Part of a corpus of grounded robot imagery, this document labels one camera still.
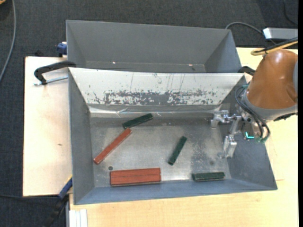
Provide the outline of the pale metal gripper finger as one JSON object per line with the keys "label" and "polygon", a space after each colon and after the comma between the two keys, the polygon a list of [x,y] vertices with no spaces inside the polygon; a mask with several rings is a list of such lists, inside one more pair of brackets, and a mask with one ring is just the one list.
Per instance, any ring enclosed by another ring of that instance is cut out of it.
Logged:
{"label": "pale metal gripper finger", "polygon": [[232,135],[227,135],[223,142],[223,152],[219,152],[217,155],[220,159],[233,158],[236,147],[237,142],[235,137]]}
{"label": "pale metal gripper finger", "polygon": [[215,111],[213,113],[213,117],[210,120],[210,126],[211,128],[216,128],[219,123],[229,123],[230,122],[230,116],[228,110],[220,110]]}

